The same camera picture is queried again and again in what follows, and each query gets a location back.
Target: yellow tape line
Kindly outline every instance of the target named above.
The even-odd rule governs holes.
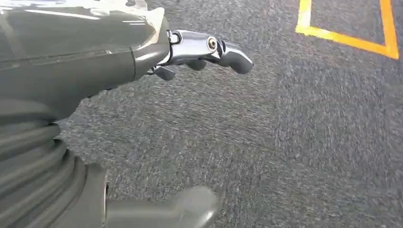
[[[375,52],[393,59],[399,59],[399,49],[393,24],[392,6],[390,0],[381,1],[381,16],[384,27],[385,45],[376,44],[363,39],[346,36],[340,33],[310,26],[312,0],[300,0],[298,23],[295,31],[307,36],[329,39],[334,42]]]

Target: gray carpet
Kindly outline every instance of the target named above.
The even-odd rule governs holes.
[[[383,43],[377,0],[313,0],[313,26]],[[403,47],[403,3],[392,0]],[[62,138],[110,169],[110,197],[194,185],[217,228],[403,227],[403,59],[294,32],[298,0],[166,0],[173,29],[245,47],[246,76],[175,68],[82,102]]]

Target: floor marking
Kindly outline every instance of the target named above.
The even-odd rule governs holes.
[[[385,45],[380,45],[363,39],[354,38],[340,33],[310,26],[312,0],[300,0],[298,23],[295,31],[297,33],[303,33],[306,36],[315,36],[323,39],[329,39],[334,42],[349,45],[366,51],[375,52],[393,59],[399,59],[399,49],[397,47],[396,33],[394,30],[391,0],[380,1]]]

